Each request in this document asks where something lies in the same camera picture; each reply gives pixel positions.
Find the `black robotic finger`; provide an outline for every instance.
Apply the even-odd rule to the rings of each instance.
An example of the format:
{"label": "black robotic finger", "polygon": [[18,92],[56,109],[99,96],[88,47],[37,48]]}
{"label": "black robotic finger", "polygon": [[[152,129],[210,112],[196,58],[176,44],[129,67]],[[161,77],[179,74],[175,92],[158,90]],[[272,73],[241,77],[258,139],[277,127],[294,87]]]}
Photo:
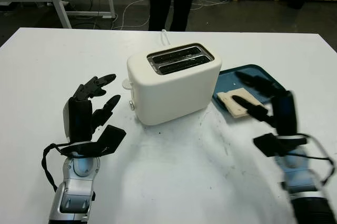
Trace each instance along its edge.
{"label": "black robotic finger", "polygon": [[97,79],[95,81],[95,84],[99,87],[103,87],[109,83],[111,83],[112,81],[114,81],[116,79],[116,75],[115,74],[110,74],[110,75],[106,75],[104,77],[101,77],[99,79]]}
{"label": "black robotic finger", "polygon": [[104,125],[107,122],[112,115],[112,110],[115,108],[120,98],[120,95],[113,96],[106,102],[102,109],[94,111],[91,121],[92,133],[95,132],[98,126]]}

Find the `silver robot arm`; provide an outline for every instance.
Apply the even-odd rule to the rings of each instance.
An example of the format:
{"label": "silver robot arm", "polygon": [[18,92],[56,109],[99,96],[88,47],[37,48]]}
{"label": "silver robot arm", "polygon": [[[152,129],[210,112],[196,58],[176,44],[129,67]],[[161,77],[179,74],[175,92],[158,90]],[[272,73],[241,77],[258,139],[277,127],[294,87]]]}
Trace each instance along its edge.
{"label": "silver robot arm", "polygon": [[[69,143],[52,143],[43,152],[42,167],[55,191],[49,224],[85,224],[89,220],[91,204],[95,200],[93,182],[100,170],[99,157],[114,153],[126,133],[108,125],[97,142],[92,142],[96,128],[104,125],[111,117],[120,96],[113,96],[102,109],[94,112],[88,98],[104,95],[106,92],[101,87],[115,78],[114,74],[100,79],[93,77],[78,87],[63,109],[64,129]],[[58,187],[46,163],[47,154],[54,148],[67,156],[63,164],[63,182]]]}
{"label": "silver robot arm", "polygon": [[63,164],[63,182],[58,186],[49,215],[49,223],[86,223],[93,200],[93,183],[100,170],[99,158],[67,158]]}

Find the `blue tray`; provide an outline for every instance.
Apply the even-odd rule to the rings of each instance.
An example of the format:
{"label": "blue tray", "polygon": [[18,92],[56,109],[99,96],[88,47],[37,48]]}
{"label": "blue tray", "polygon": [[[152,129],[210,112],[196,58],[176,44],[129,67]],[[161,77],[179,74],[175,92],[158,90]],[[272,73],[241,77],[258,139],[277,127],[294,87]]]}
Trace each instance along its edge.
{"label": "blue tray", "polygon": [[269,97],[261,95],[256,89],[242,83],[241,80],[235,75],[236,71],[240,71],[251,76],[261,76],[268,79],[269,81],[272,81],[277,86],[283,88],[283,86],[279,82],[277,82],[271,75],[269,75],[263,68],[254,64],[224,70],[219,73],[219,77],[217,78],[213,93],[213,98],[221,107],[224,107],[224,105],[217,99],[216,94],[219,92],[227,92],[239,88],[245,88],[249,93],[251,93],[257,100],[259,100],[263,104],[266,104],[270,101]]}

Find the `toaster power cord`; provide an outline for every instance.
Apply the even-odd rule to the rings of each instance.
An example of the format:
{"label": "toaster power cord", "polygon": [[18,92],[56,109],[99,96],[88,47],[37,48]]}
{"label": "toaster power cord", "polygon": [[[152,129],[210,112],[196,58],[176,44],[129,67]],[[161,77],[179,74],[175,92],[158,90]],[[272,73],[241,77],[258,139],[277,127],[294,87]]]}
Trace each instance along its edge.
{"label": "toaster power cord", "polygon": [[[116,20],[118,19],[118,15],[117,18],[113,21],[112,23],[112,26],[110,28],[110,30],[115,30],[115,29],[119,29],[119,30],[122,30],[124,27],[133,27],[133,28],[137,28],[137,27],[142,27],[144,25],[146,25],[149,20],[150,20],[150,16],[148,16],[147,20],[145,23],[141,24],[141,25],[124,25],[125,23],[125,13],[126,13],[126,10],[131,6],[131,5],[134,5],[134,4],[137,4],[137,3],[140,3],[140,2],[143,2],[143,1],[149,1],[149,0],[137,0],[137,1],[134,1],[130,4],[128,4],[125,8],[124,8],[124,11],[123,11],[123,16],[122,16],[122,25],[121,26],[116,26],[114,27],[114,22],[116,22]],[[196,5],[198,6],[197,8],[193,8],[191,9],[191,11],[195,11],[197,9],[201,9],[202,7],[204,6],[214,6],[214,5],[221,5],[221,4],[226,4],[226,3],[229,3],[230,1],[227,1],[227,0],[224,0],[224,1],[221,1],[221,2],[212,2],[212,1],[207,1],[207,0],[198,0],[199,3],[197,2],[193,2],[192,5]]]}
{"label": "toaster power cord", "polygon": [[[167,44],[165,44],[163,36],[165,36],[166,40],[167,40]],[[169,38],[167,37],[167,31],[165,29],[162,29],[161,33],[160,33],[160,38],[162,40],[163,46],[167,46],[170,45],[170,41]]]}

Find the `toaster lever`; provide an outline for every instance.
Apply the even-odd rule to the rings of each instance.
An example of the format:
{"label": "toaster lever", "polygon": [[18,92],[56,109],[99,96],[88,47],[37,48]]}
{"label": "toaster lever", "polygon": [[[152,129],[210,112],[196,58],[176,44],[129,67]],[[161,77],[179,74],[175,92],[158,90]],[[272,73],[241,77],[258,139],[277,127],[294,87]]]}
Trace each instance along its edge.
{"label": "toaster lever", "polygon": [[124,79],[123,82],[122,82],[122,86],[126,90],[132,90],[132,83],[130,82],[129,79]]}

